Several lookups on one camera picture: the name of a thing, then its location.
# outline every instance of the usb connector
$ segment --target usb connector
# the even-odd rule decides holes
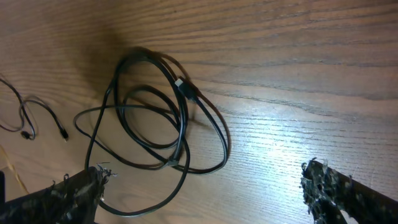
[[[184,95],[188,100],[198,100],[199,90],[191,82],[180,77],[177,81],[175,81],[175,85],[177,86],[178,90],[180,90],[182,95]]]

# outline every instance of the wood grain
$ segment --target wood grain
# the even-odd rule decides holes
[[[3,1],[0,25],[0,72],[22,95],[47,101],[71,137],[64,144],[35,106],[35,141],[0,131],[30,191],[83,168],[88,139],[72,119],[98,105],[130,47],[176,58],[229,124],[233,148],[223,170],[188,176],[176,198],[150,215],[127,219],[99,209],[99,223],[310,223],[299,182],[301,163],[313,157],[398,200],[396,0]],[[121,91],[146,83],[173,98],[149,65],[121,79]],[[2,121],[17,125],[16,99],[3,85],[0,94]],[[218,137],[189,108],[192,166],[216,164]],[[149,139],[176,135],[154,114],[131,115]],[[82,125],[90,130],[95,117]],[[99,138],[126,158],[153,161],[112,111]],[[106,201],[124,211],[161,201],[180,175],[131,169],[96,147],[92,164],[104,161],[119,173]]]

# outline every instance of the black object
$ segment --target black object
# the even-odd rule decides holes
[[[3,128],[4,130],[9,131],[9,132],[18,132],[18,131],[21,131],[21,130],[24,128],[24,126],[25,126],[25,119],[26,119],[26,121],[28,122],[28,125],[30,126],[30,129],[31,129],[31,131],[32,131],[32,134],[29,134],[27,131],[21,131],[21,136],[22,136],[24,139],[34,140],[34,139],[36,138],[36,132],[35,132],[35,128],[34,128],[32,122],[30,121],[30,119],[29,119],[29,117],[28,117],[28,115],[27,115],[27,113],[26,113],[25,104],[26,104],[26,103],[35,103],[35,104],[37,104],[37,105],[43,107],[44,109],[46,109],[46,110],[51,114],[52,118],[53,118],[54,121],[55,121],[55,124],[57,125],[58,129],[60,130],[60,133],[61,133],[61,135],[62,135],[62,138],[63,138],[65,141],[68,140],[68,133],[67,133],[67,131],[62,127],[61,123],[59,122],[59,120],[58,120],[58,118],[57,118],[57,115],[55,115],[55,113],[51,110],[51,108],[50,108],[48,105],[46,105],[40,98],[38,98],[38,97],[35,96],[35,98],[38,99],[38,100],[29,100],[29,99],[28,99],[28,100],[22,100],[21,95],[18,93],[18,91],[17,91],[10,83],[4,81],[4,80],[1,79],[1,78],[0,78],[0,82],[2,82],[2,83],[5,84],[8,88],[10,88],[10,89],[14,92],[14,94],[17,96],[18,101],[19,101],[19,104],[20,104],[18,113],[19,113],[19,117],[20,117],[20,119],[21,119],[21,125],[20,125],[18,128],[10,129],[10,128],[4,127],[4,126],[1,125],[1,124],[0,124],[0,128]]]
[[[340,210],[359,224],[398,223],[398,202],[314,159],[303,164],[302,187],[316,223],[346,223]]]
[[[92,224],[108,177],[94,167],[66,174],[57,185],[0,203],[0,223]]]
[[[192,83],[190,83],[189,81],[186,81],[183,78],[177,78],[177,76],[174,74],[173,70],[167,64],[167,62],[164,60],[164,58],[166,58],[166,59],[170,60],[172,63],[176,64],[176,66],[179,69],[181,69],[181,71],[183,73],[185,73],[185,71],[183,70],[181,65],[175,59],[169,57],[168,55],[164,55],[159,52],[153,52],[153,51],[150,51],[150,50],[142,48],[142,47],[133,48],[131,50],[131,52],[128,55],[126,55],[125,57],[123,57],[120,60],[120,62],[118,63],[116,70],[114,72],[114,77],[111,80],[111,83],[109,84],[109,87],[105,92],[102,106],[98,107],[98,108],[88,109],[88,110],[78,113],[75,116],[75,119],[73,121],[77,130],[79,130],[79,132],[81,132],[85,136],[88,136],[91,139],[90,144],[88,146],[88,150],[87,150],[85,169],[87,169],[89,166],[90,156],[91,156],[91,151],[93,149],[93,145],[94,145],[94,143],[97,143],[97,145],[99,145],[99,147],[104,149],[107,153],[109,153],[110,155],[112,155],[113,157],[115,157],[117,160],[119,160],[120,162],[122,162],[125,165],[135,167],[138,169],[145,169],[145,170],[159,170],[159,169],[163,169],[164,167],[171,166],[174,169],[182,172],[181,179],[178,182],[174,191],[164,201],[158,203],[157,205],[151,206],[149,208],[146,208],[146,209],[143,209],[140,211],[136,211],[136,212],[121,212],[119,210],[116,210],[116,209],[110,207],[109,205],[105,204],[104,202],[100,202],[99,205],[101,207],[103,207],[105,210],[107,210],[115,215],[120,215],[120,216],[124,216],[124,217],[136,217],[139,215],[153,212],[153,211],[163,207],[167,203],[169,203],[176,196],[176,194],[180,190],[187,174],[201,175],[201,174],[209,174],[209,173],[215,172],[215,171],[221,169],[226,164],[227,159],[228,159],[228,153],[229,153],[228,128],[227,128],[226,123],[223,120],[222,116],[215,109],[214,105],[212,105],[198,91],[198,89],[195,86],[193,86]],[[149,85],[139,85],[139,86],[134,87],[129,93],[126,94],[122,103],[119,101],[119,90],[118,90],[119,76],[122,73],[126,72],[131,65],[134,65],[135,63],[138,63],[138,62],[149,62],[149,63],[155,65],[157,68],[159,68],[159,70],[165,75],[165,77],[167,78],[167,80],[170,83],[170,86],[172,87],[172,89],[174,91],[174,95],[177,99],[178,109],[169,97],[167,97],[164,93],[162,93],[161,91],[159,91]],[[106,102],[108,100],[108,96],[111,94],[112,91],[113,91],[113,95],[114,95],[114,105],[107,105]],[[169,109],[170,109],[169,113],[171,115],[168,115],[167,112],[165,112],[165,110],[163,108],[158,108],[158,107],[152,106],[152,105],[127,105],[126,104],[127,99],[129,97],[132,97],[133,95],[135,95],[137,92],[140,92],[140,91],[148,91],[148,92],[154,94],[155,96],[158,96],[160,99],[162,99],[169,107]],[[218,136],[220,137],[221,144],[223,147],[223,152],[224,152],[224,158],[218,165],[216,165],[212,168],[194,169],[194,168],[189,167],[190,151],[189,151],[189,146],[188,146],[187,140],[185,139],[185,131],[187,130],[187,125],[188,125],[188,108],[187,108],[187,102],[185,100],[185,96],[188,99],[193,100],[200,107],[200,109],[205,113],[205,115],[210,120],[211,124],[213,125],[215,131],[217,132]],[[228,143],[227,143],[226,139],[224,138],[224,134],[222,133],[221,129],[218,127],[216,121],[214,120],[212,115],[209,113],[209,111],[206,109],[204,104],[200,101],[200,99],[202,99],[204,102],[206,102],[213,109],[213,111],[217,114],[217,116],[223,123],[223,126],[227,132]],[[114,151],[106,148],[105,146],[103,146],[100,142],[98,142],[95,139],[98,128],[101,123],[102,116],[104,114],[104,110],[108,109],[108,108],[114,108],[116,110],[116,114],[119,118],[119,122],[121,123],[124,130],[128,133],[128,135],[133,140],[135,140],[135,142],[137,142],[139,145],[141,145],[150,155],[152,155],[156,159],[158,159],[160,162],[159,164],[136,164],[134,162],[128,161],[128,160],[120,157],[119,155],[117,155]],[[138,135],[132,131],[132,129],[129,127],[129,125],[126,121],[125,110],[131,109],[131,108],[142,108],[145,110],[151,110],[151,111],[163,116],[170,123],[172,123],[174,128],[179,132],[178,138],[175,141],[171,142],[170,144],[156,144],[156,143],[150,142],[146,139],[139,138]],[[77,119],[85,113],[89,113],[89,112],[96,111],[96,110],[99,110],[98,119],[97,119],[95,128],[93,130],[93,134],[89,135],[88,133],[84,132],[83,130],[81,130],[78,127]],[[154,149],[158,149],[158,150],[169,149],[171,147],[175,147],[175,150],[168,159],[160,156],[158,153],[156,153],[154,151]],[[184,166],[178,164],[180,157],[181,157],[182,148],[184,149],[184,151],[186,153],[186,157],[187,157]]]

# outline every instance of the black cable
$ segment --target black cable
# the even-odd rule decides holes
[[[20,117],[20,119],[21,119],[21,125],[20,125],[18,128],[16,128],[16,129],[9,129],[9,128],[4,127],[4,126],[1,125],[1,124],[0,124],[0,128],[3,128],[4,130],[9,131],[9,132],[21,131],[21,136],[22,136],[23,138],[25,138],[25,139],[30,139],[30,140],[34,140],[34,139],[36,138],[35,128],[34,128],[32,122],[30,121],[29,116],[28,116],[27,113],[26,113],[25,105],[26,105],[26,103],[35,103],[35,104],[37,104],[37,105],[43,107],[44,109],[46,109],[46,110],[51,114],[52,118],[53,118],[54,121],[55,121],[55,124],[57,125],[58,129],[60,130],[60,134],[61,134],[62,138],[63,138],[65,141],[68,140],[68,137],[69,137],[69,136],[68,136],[68,133],[67,133],[67,131],[65,130],[65,128],[62,127],[60,121],[59,121],[58,118],[57,118],[57,115],[55,115],[55,113],[51,110],[51,108],[50,108],[48,105],[46,105],[40,98],[38,98],[38,97],[35,96],[35,97],[38,99],[38,101],[37,101],[37,100],[30,100],[30,99],[23,100],[22,97],[21,97],[21,95],[18,93],[18,91],[17,91],[11,84],[9,84],[8,82],[4,81],[4,80],[1,79],[1,78],[0,78],[0,82],[2,82],[2,83],[5,84],[8,88],[10,88],[10,89],[14,92],[14,94],[17,96],[18,101],[19,101],[18,113],[19,113],[19,117]],[[29,134],[27,131],[22,131],[22,129],[23,129],[24,126],[25,126],[25,119],[26,119],[26,121],[28,122],[28,124],[29,124],[29,126],[30,126],[30,129],[31,129],[31,131],[32,131],[32,134]]]
[[[162,202],[158,203],[157,205],[151,206],[149,208],[145,208],[140,211],[136,212],[121,212],[119,210],[116,210],[115,208],[110,207],[109,205],[105,204],[104,202],[100,202],[100,206],[103,207],[105,210],[115,214],[115,215],[120,215],[124,217],[136,217],[139,215],[144,215],[150,212],[153,212],[167,203],[169,203],[178,193],[178,191],[181,189],[181,186],[187,176],[187,174],[198,174],[198,175],[203,175],[203,174],[209,174],[212,172],[215,172],[219,169],[221,169],[223,166],[225,166],[227,160],[228,160],[228,153],[229,153],[229,145],[226,142],[226,139],[221,131],[221,129],[218,127],[216,121],[213,119],[212,115],[210,112],[206,109],[205,105],[200,101],[200,98],[203,99],[204,102],[206,102],[209,105],[209,101],[198,91],[198,89],[193,86],[192,83],[189,81],[186,81],[184,78],[177,78],[177,76],[174,74],[173,70],[170,68],[168,63],[163,59],[166,58],[170,60],[172,63],[176,64],[176,66],[182,70],[184,73],[183,68],[179,65],[177,61],[175,61],[173,58],[163,55],[158,52],[152,52],[148,49],[142,48],[142,47],[136,47],[133,48],[131,53],[129,53],[127,56],[123,57],[120,62],[118,63],[116,70],[114,72],[114,77],[111,80],[111,83],[109,84],[108,89],[105,92],[104,98],[102,105],[97,108],[92,108],[88,110],[84,110],[80,113],[78,113],[73,122],[77,130],[84,134],[85,136],[88,136],[90,138],[90,143],[88,146],[87,154],[86,154],[86,160],[85,160],[85,169],[88,170],[89,163],[90,163],[90,156],[91,152],[93,150],[93,145],[96,143],[99,145],[100,148],[104,149],[107,153],[115,157],[118,161],[122,162],[125,165],[135,167],[138,169],[145,169],[145,170],[159,170],[163,169],[164,167],[171,166],[176,170],[179,170],[182,172],[180,181],[178,182],[176,188],[174,191]],[[166,77],[166,79],[169,81],[170,86],[173,89],[174,95],[177,99],[177,104],[178,107],[174,104],[174,102],[167,97],[164,93],[161,91],[148,86],[148,85],[139,85],[133,88],[130,92],[126,94],[124,97],[123,101],[119,101],[119,93],[118,93],[118,80],[119,76],[126,72],[127,69],[131,66],[134,65],[135,63],[138,62],[149,62],[153,65],[155,65]],[[113,95],[114,95],[114,103],[115,105],[107,105],[106,102],[108,100],[109,95],[111,94],[113,90]],[[149,93],[154,94],[155,96],[158,96],[161,100],[163,100],[167,106],[170,109],[169,113],[166,113],[163,108],[158,108],[156,106],[152,105],[127,105],[127,99],[133,97],[136,93],[140,91],[147,91]],[[210,123],[213,125],[214,129],[216,130],[218,136],[220,137],[221,144],[223,146],[223,152],[224,152],[224,157],[223,160],[216,166],[209,168],[209,169],[194,169],[190,168],[190,150],[188,146],[188,142],[185,139],[185,132],[187,130],[188,126],[188,106],[185,97],[187,97],[189,100],[194,101],[199,108],[204,112],[206,117],[210,120]],[[131,161],[128,161],[121,156],[117,155],[114,151],[108,149],[104,145],[102,145],[100,142],[98,142],[95,137],[98,132],[98,128],[101,123],[102,116],[104,114],[104,110],[108,108],[114,108],[116,110],[116,114],[118,116],[119,122],[121,123],[122,127],[124,130],[127,132],[127,134],[135,140],[140,146],[142,146],[149,154],[154,156],[157,160],[159,160],[158,164],[137,164]],[[134,131],[129,127],[127,120],[126,120],[126,114],[125,110],[126,109],[131,109],[131,108],[142,108],[145,110],[150,110],[153,111],[164,118],[166,118],[172,125],[173,127],[178,131],[178,138],[174,140],[173,142],[169,144],[156,144],[154,142],[150,142],[146,139],[141,139]],[[80,129],[77,125],[77,120],[78,118],[86,113],[90,113],[92,111],[97,111],[99,110],[99,115],[98,119],[96,122],[96,125],[93,130],[93,134],[89,135],[88,133],[84,132],[82,129]],[[227,130],[227,126],[225,122],[223,121],[221,115],[215,111],[219,119],[222,121],[223,126],[225,130]],[[172,155],[169,158],[164,158],[160,156],[158,153],[156,153],[154,150],[161,150],[161,149],[170,149],[171,147],[175,147]],[[184,149],[186,153],[186,161],[184,165],[179,165],[179,160],[181,157],[181,150],[182,148]]]

